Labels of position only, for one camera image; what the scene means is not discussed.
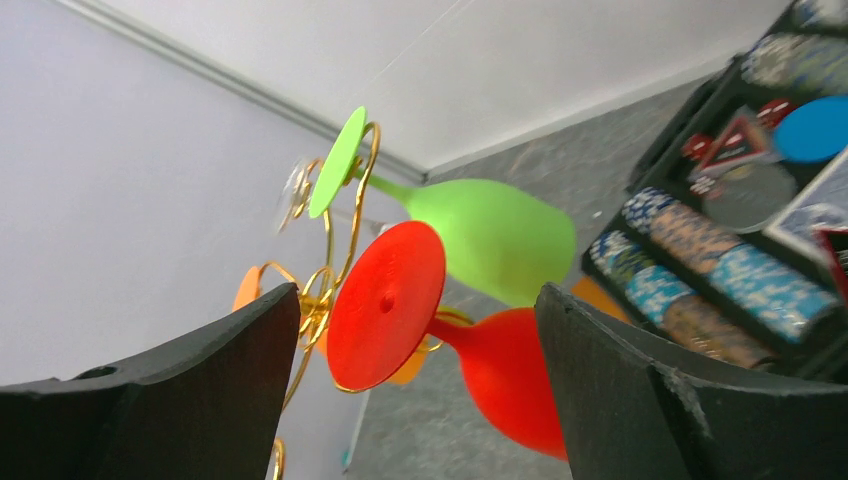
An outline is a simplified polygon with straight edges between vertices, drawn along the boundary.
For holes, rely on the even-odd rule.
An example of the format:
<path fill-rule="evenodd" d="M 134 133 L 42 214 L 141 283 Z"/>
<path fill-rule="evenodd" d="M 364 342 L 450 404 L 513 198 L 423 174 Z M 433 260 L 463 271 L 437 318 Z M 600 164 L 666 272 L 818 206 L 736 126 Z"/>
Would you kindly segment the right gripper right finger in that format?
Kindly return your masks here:
<path fill-rule="evenodd" d="M 535 305 L 576 479 L 843 479 L 847 389 L 737 367 L 556 284 Z"/>

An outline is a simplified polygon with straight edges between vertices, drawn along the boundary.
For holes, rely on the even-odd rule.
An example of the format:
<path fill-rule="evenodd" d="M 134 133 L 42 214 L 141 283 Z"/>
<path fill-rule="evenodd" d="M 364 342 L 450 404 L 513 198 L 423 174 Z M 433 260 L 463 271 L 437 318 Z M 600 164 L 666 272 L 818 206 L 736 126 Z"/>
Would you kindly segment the red wine glass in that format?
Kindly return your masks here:
<path fill-rule="evenodd" d="M 425 336 L 458 354 L 467 390 L 503 435 L 567 460 L 535 311 L 506 310 L 473 325 L 441 319 L 446 276 L 440 237 L 419 221 L 397 224 L 359 257 L 329 318 L 327 361 L 335 382 L 365 391 L 387 381 Z"/>

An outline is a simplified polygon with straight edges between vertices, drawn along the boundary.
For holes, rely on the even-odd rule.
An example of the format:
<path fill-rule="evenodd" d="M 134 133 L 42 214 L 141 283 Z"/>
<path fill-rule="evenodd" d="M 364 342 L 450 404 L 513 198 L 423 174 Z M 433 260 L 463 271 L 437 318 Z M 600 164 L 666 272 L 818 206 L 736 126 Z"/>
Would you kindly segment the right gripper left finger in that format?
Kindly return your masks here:
<path fill-rule="evenodd" d="M 297 287 L 72 379 L 1 390 L 5 479 L 262 479 L 300 322 Z"/>

